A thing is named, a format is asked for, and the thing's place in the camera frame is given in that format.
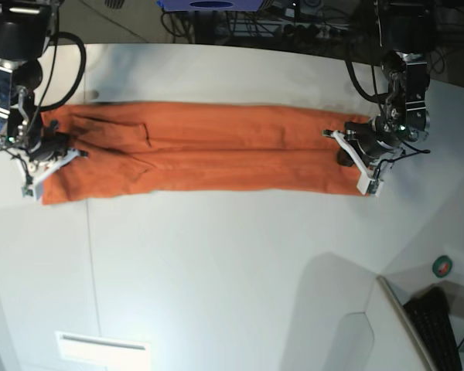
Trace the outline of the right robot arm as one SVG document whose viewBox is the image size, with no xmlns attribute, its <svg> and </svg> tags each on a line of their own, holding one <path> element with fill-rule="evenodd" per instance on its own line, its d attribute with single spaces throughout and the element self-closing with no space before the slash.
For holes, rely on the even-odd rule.
<svg viewBox="0 0 464 371">
<path fill-rule="evenodd" d="M 45 125 L 41 115 L 62 107 L 79 87 L 87 63 L 81 39 L 60 29 L 61 1 L 0 1 L 0 151 L 19 161 L 24 190 L 41 184 L 59 168 L 86 152 L 69 146 L 57 123 Z M 44 78 L 39 62 L 48 46 L 60 39 L 73 42 L 80 65 L 73 86 L 54 104 L 35 95 Z"/>
</svg>

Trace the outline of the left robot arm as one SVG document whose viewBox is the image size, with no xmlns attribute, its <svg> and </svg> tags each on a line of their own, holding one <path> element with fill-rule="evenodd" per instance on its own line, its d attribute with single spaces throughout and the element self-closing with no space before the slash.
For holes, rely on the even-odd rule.
<svg viewBox="0 0 464 371">
<path fill-rule="evenodd" d="M 431 77 L 426 56 L 436 44 L 432 1 L 376 1 L 374 11 L 375 33 L 384 53 L 380 68 L 388 91 L 367 94 L 346 52 L 351 82 L 358 94 L 375 103 L 379 111 L 366 123 L 347 121 L 341 130 L 322 133 L 339 145 L 339 165 L 358 168 L 357 187 L 364 195 L 376 194 L 384 172 L 395 162 L 423 152 L 416 144 L 426 140 L 430 127 L 425 94 Z"/>
</svg>

